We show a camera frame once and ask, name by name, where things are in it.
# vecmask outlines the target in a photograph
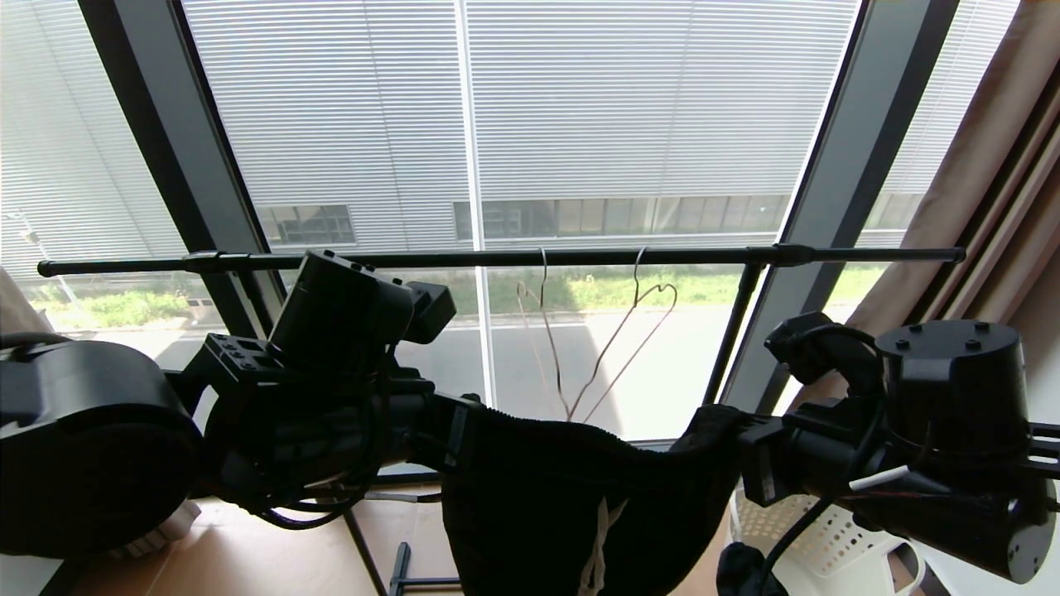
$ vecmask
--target road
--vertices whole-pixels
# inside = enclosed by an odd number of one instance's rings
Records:
[[[834,317],[846,313],[830,314]],[[630,318],[604,355],[575,420],[584,420],[661,315],[644,312]],[[703,399],[727,317],[724,308],[671,313],[621,372],[589,422],[626,440],[679,436]],[[595,314],[552,325],[563,395],[568,403],[575,402],[590,379],[601,350],[620,320],[620,314]],[[529,328],[517,319],[496,322],[492,335],[495,405],[513,416],[564,419],[564,406],[555,388],[555,366],[540,319]],[[139,331],[99,333],[93,338],[137,348],[163,368],[182,368],[198,350],[204,335],[201,330]],[[398,358],[403,366],[418,368],[440,390],[482,395],[479,345],[477,327],[453,327],[428,346],[400,345]]]

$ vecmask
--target grass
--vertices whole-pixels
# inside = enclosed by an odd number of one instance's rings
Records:
[[[830,303],[858,302],[883,273],[883,265],[849,265],[840,277]],[[475,315],[478,304],[475,277],[471,271],[402,271],[404,279],[420,279],[449,286],[460,315]],[[536,294],[541,270],[491,270],[490,310],[505,315],[519,312],[515,287],[527,284]],[[740,267],[732,266],[651,266],[642,267],[640,291],[672,283],[677,288],[678,306],[727,306],[736,298]],[[549,273],[545,301],[549,312],[587,312],[623,310],[633,299],[630,267],[564,267]],[[75,288],[82,309],[70,304],[54,286],[41,286],[31,295],[36,309],[46,309],[49,319],[63,329],[101,329],[138,327],[160,320],[191,316],[183,292],[173,288],[128,290],[120,293],[82,293]],[[652,293],[643,306],[670,305],[669,291]],[[529,312],[536,310],[532,299],[524,300]]]

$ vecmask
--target black garment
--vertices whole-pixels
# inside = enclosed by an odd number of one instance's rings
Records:
[[[765,557],[754,546],[742,542],[726,546],[718,562],[718,596],[788,596],[788,591],[772,572],[765,580],[765,591],[758,591],[764,563]]]
[[[668,453],[585,424],[491,411],[471,472],[442,481],[442,511],[464,594],[576,594],[597,508],[629,499],[604,544],[601,596],[669,594],[713,538],[739,473],[727,406],[696,410]]]

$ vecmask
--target green bush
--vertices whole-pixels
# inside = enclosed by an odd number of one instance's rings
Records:
[[[188,302],[176,294],[130,291],[82,300],[82,305],[102,327],[146,325],[189,316]]]

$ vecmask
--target corrugated metal wall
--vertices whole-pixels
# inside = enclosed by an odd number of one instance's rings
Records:
[[[961,2],[886,191],[926,189],[1015,4]],[[257,205],[348,205],[358,249],[439,250],[466,248],[452,207],[469,196],[458,24],[484,200],[778,194],[855,1],[466,0],[465,23],[452,0],[184,6]],[[75,0],[3,8],[3,213],[24,213],[53,258],[181,253]],[[21,225],[2,228],[16,277],[40,257]],[[771,239],[554,246],[648,240]]]

